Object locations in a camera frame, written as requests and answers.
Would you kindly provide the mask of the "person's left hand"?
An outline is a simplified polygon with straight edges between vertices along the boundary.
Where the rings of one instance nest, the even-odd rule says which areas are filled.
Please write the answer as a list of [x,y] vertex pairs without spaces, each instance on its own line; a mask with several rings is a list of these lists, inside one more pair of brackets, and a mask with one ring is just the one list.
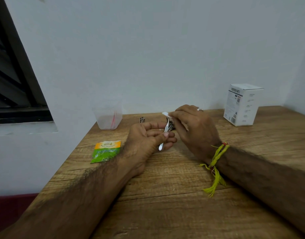
[[[148,131],[164,131],[165,126],[166,122],[145,122],[131,126],[126,143],[119,154],[131,177],[143,173],[146,161],[158,151],[159,146],[152,145],[152,137],[148,137]],[[167,142],[175,144],[177,138],[168,137]]]

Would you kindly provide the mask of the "person's right hand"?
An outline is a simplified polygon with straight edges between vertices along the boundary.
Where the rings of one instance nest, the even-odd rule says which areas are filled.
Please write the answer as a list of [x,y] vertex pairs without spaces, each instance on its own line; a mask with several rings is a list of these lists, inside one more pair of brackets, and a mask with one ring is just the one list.
[[212,146],[219,147],[222,144],[212,118],[199,107],[187,104],[169,112],[169,116],[188,125],[190,139],[182,142],[198,160],[210,164],[217,150]]

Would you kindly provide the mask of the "person's left forearm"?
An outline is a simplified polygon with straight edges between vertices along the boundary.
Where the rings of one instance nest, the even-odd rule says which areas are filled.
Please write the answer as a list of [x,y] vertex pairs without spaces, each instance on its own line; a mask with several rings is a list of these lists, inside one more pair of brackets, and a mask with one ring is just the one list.
[[142,173],[146,160],[124,153],[100,163],[24,214],[0,239],[88,239],[121,189]]

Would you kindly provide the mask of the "person's right forearm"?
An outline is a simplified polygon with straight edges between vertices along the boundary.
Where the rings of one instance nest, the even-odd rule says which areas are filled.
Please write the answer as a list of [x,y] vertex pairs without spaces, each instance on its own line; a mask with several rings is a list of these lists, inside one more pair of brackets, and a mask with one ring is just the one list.
[[216,167],[305,234],[305,171],[234,147]]

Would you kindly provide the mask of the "yellow thread wristband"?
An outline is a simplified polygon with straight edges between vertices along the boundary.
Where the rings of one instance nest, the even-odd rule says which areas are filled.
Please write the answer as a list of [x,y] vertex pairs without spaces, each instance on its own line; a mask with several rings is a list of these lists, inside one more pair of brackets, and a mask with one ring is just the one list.
[[214,176],[214,181],[211,187],[203,189],[203,191],[205,193],[208,193],[209,197],[213,197],[216,188],[218,187],[218,185],[223,185],[226,186],[226,182],[224,180],[224,178],[221,176],[219,170],[216,167],[217,162],[219,161],[219,159],[226,153],[226,151],[230,148],[230,145],[226,142],[223,142],[221,144],[221,146],[219,147],[215,147],[212,146],[214,148],[217,148],[211,163],[209,165],[207,164],[200,164],[199,167],[204,166],[207,170],[209,170],[211,172],[211,174]]

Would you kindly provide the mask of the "green and orange sachet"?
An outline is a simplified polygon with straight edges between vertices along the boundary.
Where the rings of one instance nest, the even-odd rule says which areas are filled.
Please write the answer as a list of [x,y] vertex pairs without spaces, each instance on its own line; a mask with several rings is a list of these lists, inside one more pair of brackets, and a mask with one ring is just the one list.
[[120,148],[120,140],[99,142],[95,145],[90,163],[92,164],[108,161],[120,152]]

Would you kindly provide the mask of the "clear plastic container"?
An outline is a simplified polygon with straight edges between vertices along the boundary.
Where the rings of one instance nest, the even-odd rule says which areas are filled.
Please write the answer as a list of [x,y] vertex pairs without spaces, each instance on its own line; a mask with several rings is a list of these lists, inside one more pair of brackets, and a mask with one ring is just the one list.
[[97,124],[101,130],[114,130],[123,119],[123,105],[120,99],[102,99],[92,106]]

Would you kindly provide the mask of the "white cardboard box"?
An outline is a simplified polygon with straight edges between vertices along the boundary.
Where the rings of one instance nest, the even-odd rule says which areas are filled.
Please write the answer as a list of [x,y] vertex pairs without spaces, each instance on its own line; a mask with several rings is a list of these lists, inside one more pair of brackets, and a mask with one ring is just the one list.
[[261,104],[264,89],[250,84],[231,84],[223,118],[234,126],[251,126]]

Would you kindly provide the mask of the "dark window frame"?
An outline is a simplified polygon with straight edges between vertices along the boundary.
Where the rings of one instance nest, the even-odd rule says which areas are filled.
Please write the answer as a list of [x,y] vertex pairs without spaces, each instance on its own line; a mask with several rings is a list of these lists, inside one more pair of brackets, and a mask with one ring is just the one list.
[[0,0],[0,124],[53,121],[5,0]]

